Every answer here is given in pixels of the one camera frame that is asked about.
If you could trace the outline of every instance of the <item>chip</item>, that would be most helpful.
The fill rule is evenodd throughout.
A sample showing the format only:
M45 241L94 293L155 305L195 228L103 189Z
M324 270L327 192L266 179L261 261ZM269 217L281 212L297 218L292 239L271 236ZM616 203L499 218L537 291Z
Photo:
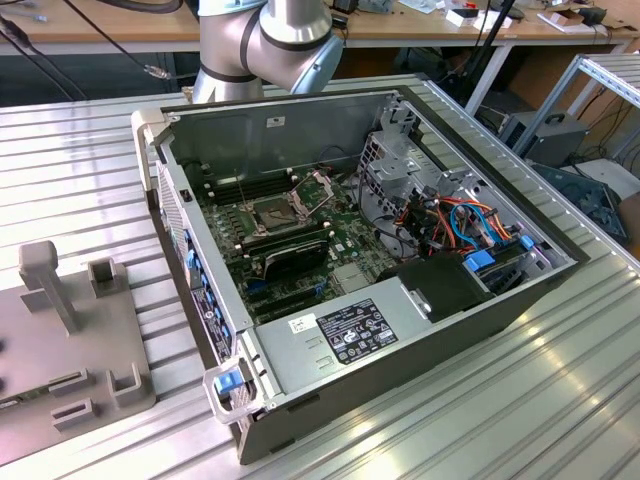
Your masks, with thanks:
M267 230L298 223L296 213L285 198L275 198L255 203L253 210L259 223Z

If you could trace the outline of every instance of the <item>power supply unit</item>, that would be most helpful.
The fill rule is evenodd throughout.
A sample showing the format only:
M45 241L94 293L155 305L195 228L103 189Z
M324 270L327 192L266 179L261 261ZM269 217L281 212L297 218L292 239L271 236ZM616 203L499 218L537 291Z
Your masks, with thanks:
M500 130L500 140L507 147L512 148L535 114L536 112L524 112L509 115L504 127ZM525 147L522 158L550 167L558 167L564 163L570 153L578 149L588 133L588 127L569 113L554 112L545 119L536 135Z

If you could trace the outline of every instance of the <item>metal slotted table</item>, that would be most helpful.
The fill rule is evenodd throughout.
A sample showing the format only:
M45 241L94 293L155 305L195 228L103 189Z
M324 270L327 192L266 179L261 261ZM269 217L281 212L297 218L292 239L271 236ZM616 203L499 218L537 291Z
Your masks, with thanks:
M398 76L328 88L397 84L467 138L590 264L503 333L240 466L200 385L202 364L144 204L130 133L132 111L181 104L182 96L2 110L0 288L18 281L17 244L38 238L56 242L63 272L106 255L125 263L158 403L5 466L0 476L637 478L640 265L435 85ZM423 141L453 161L437 137Z
M513 146L515 153L522 154L540 125L542 125L542 122L551 112L553 106L580 72L589 75L591 80L569 107L568 111L572 115L577 113L579 106L585 102L598 84L624 98L636 108L640 108L640 55L633 53L624 55L577 55L562 74L556 86L553 87L553 90L551 90L531 123L529 123L529 126ZM626 148L638 133L640 133L640 130L628 137L613 156L615 157Z

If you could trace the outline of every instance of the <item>workbench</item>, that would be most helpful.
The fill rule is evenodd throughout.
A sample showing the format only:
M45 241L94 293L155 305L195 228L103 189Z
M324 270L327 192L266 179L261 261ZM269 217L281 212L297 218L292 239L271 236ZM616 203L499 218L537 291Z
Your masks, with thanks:
M30 36L45 54L116 53L97 32L59 0L38 0L38 13L46 15L47 23L10 16ZM75 4L120 42L129 52L194 52L199 50L199 25L186 5L167 15L151 15L110 7L95 0L74 0ZM598 6L608 8L618 18L624 18L626 8L637 8L632 1L598 0ZM497 77L509 53L516 46L606 45L612 52L624 52L640 32L619 29L609 37L588 32L565 34L546 24L536 14L525 10L526 18L503 29L494 45L497 47L487 68L470 97L466 110L475 114L489 87ZM444 18L442 11L428 15L394 3L389 15L356 11L350 15L346 38L348 48L365 47L462 47L473 46L478 30L458 28ZM15 50L0 42L0 55L15 55Z
M20 282L18 244L36 239L56 243L60 274L107 255L125 263L158 397L150 410L5 466L0 477L637 478L640 264L433 83L407 75L327 89L398 84L437 111L590 263L504 332L243 467L201 386L202 363L134 154L131 112L181 105L183 96L0 110L0 288ZM437 137L423 140L434 153L448 150Z

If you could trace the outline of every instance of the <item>power supply label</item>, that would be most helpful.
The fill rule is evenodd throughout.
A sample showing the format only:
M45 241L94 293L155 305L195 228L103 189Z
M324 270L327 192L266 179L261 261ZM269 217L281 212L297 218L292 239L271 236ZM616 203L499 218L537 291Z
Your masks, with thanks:
M316 321L343 365L398 341L389 323L370 298Z

